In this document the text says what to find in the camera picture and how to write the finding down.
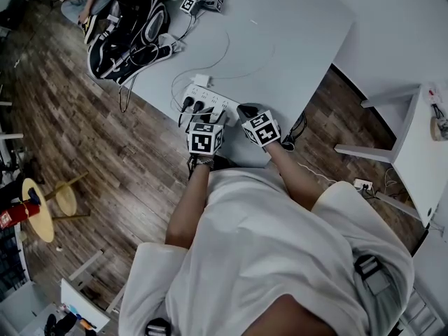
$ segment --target hand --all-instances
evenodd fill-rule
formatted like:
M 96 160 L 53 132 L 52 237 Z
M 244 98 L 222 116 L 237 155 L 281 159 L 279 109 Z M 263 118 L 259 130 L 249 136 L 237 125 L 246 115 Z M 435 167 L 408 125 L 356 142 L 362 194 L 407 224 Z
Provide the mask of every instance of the hand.
M 89 16 L 90 16 L 90 11 L 84 9 L 83 12 L 82 12 L 81 14 L 79 14 L 79 16 L 78 16 L 78 21 L 79 21 L 81 24 L 84 24 L 84 22 L 87 20 L 87 18 L 88 18 Z

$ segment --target white cable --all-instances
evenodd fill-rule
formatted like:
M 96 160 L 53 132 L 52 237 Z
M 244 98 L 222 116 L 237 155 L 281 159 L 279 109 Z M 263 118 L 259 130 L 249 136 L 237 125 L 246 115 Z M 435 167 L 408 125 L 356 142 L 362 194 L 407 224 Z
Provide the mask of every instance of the white cable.
M 221 58 L 220 58 L 218 61 L 216 61 L 214 64 L 211 64 L 210 66 L 199 67 L 199 68 L 194 68 L 194 69 L 186 70 L 186 71 L 184 71 L 184 72 L 181 72 L 181 73 L 180 73 L 179 75 L 177 75 L 176 77 L 174 77 L 174 80 L 171 82 L 171 101 L 174 100 L 174 101 L 177 103 L 177 105 L 178 105 L 178 107 L 179 107 L 180 109 L 182 108 L 182 106 L 181 106 L 181 104 L 176 100 L 176 96 L 175 96 L 174 93 L 173 93 L 173 88 L 174 88 L 174 84 L 175 84 L 176 80 L 177 80 L 179 77 L 181 77 L 183 74 L 186 74 L 186 73 L 191 72 L 191 71 L 201 71 L 201 70 L 205 70 L 205 69 L 211 69 L 212 67 L 216 66 L 219 62 L 221 62 L 221 61 L 223 60 L 223 58 L 227 55 L 227 52 L 228 52 L 229 47 L 230 47 L 230 37 L 229 37 L 229 34 L 228 34 L 227 32 L 225 32 L 225 34 L 226 34 L 226 36 L 227 36 L 227 46 L 226 46 L 226 48 L 225 48 L 225 51 L 224 51 L 223 56 L 221 56 Z
M 252 74 L 255 74 L 256 72 L 259 72 L 260 70 L 264 69 L 272 60 L 273 56 L 275 54 L 275 45 L 272 45 L 272 53 L 269 56 L 269 59 L 266 61 L 265 64 L 263 64 L 262 66 L 258 67 L 256 70 L 253 70 L 252 72 L 249 73 L 245 73 L 244 75 L 240 75 L 240 76 L 233 76 L 233 77 L 212 77 L 214 80 L 227 80 L 227 79 L 231 79 L 231 78 L 243 78 L 243 77 L 247 77 L 250 76 Z
M 384 194 L 385 194 L 385 195 L 387 195 L 387 194 L 386 194 L 386 189 L 387 189 L 388 187 L 393 186 L 394 184 L 397 184 L 397 183 L 398 183 L 397 181 L 394 181 L 392 178 L 391 178 L 390 181 L 386 181 L 386 179 L 387 179 L 387 174 L 388 174 L 388 172 L 389 172 L 390 170 L 392 170 L 392 169 L 393 169 L 393 168 L 389 168 L 389 169 L 387 169 L 387 170 L 386 170 L 386 173 L 384 174 Z
M 300 164 L 299 162 L 297 162 L 297 164 L 300 165 L 301 167 L 308 169 L 315 176 L 321 176 L 321 177 L 325 178 L 327 181 L 329 181 L 330 183 L 337 183 L 337 181 L 335 181 L 333 179 L 329 179 L 326 176 L 324 176 L 323 174 L 316 173 L 314 170 L 308 168 L 306 165 Z

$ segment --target shoe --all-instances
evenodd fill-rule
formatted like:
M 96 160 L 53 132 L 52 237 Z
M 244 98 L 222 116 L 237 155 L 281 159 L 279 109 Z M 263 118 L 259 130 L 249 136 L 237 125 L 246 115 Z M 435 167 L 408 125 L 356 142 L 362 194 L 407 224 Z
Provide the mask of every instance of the shoe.
M 55 336 L 55 326 L 56 326 L 56 316 L 53 314 L 50 314 L 47 319 L 47 323 L 45 325 L 43 334 L 45 336 Z
M 84 33 L 84 43 L 87 44 L 90 41 L 90 37 L 95 30 L 95 24 L 97 22 L 98 15 L 91 15 L 87 18 L 85 24 L 81 25 L 81 29 L 83 29 Z

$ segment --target white desk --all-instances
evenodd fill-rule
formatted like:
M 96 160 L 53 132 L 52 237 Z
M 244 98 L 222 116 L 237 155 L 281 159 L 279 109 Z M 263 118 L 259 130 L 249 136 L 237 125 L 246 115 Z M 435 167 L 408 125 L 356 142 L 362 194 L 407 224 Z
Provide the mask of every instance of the white desk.
M 448 141 L 436 142 L 431 137 L 433 109 L 427 95 L 428 87 L 422 85 L 399 94 L 371 97 L 361 104 L 367 108 L 411 99 L 402 132 L 397 136 L 392 150 L 341 144 L 335 147 L 340 153 L 391 163 L 415 209 L 380 192 L 376 196 L 418 218 L 425 227 L 433 217 L 448 181 Z
M 169 33 L 174 36 L 182 35 L 190 21 L 179 10 L 181 2 L 167 4 Z M 186 36 L 185 50 L 141 72 L 133 91 L 177 121 L 179 113 L 170 106 L 172 81 L 185 70 L 218 61 L 228 44 L 227 32 L 230 48 L 223 61 L 199 73 L 240 76 L 267 63 L 244 78 L 216 79 L 211 90 L 239 103 L 264 104 L 285 137 L 325 76 L 353 21 L 353 13 L 338 0 L 224 0 L 223 14 L 203 14 Z M 251 144 L 238 124 L 226 128 L 225 139 L 220 152 L 238 165 L 261 167 L 269 161 L 268 154 Z

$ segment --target white wall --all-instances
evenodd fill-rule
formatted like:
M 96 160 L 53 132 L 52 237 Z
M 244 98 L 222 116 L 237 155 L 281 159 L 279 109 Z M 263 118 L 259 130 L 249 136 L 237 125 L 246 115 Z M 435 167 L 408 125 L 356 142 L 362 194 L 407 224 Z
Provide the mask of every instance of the white wall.
M 335 64 L 367 96 L 448 78 L 447 0 L 341 0 L 356 14 Z M 405 109 L 379 108 L 397 133 Z
M 29 281 L 0 303 L 0 312 L 20 333 L 48 304 L 41 289 Z

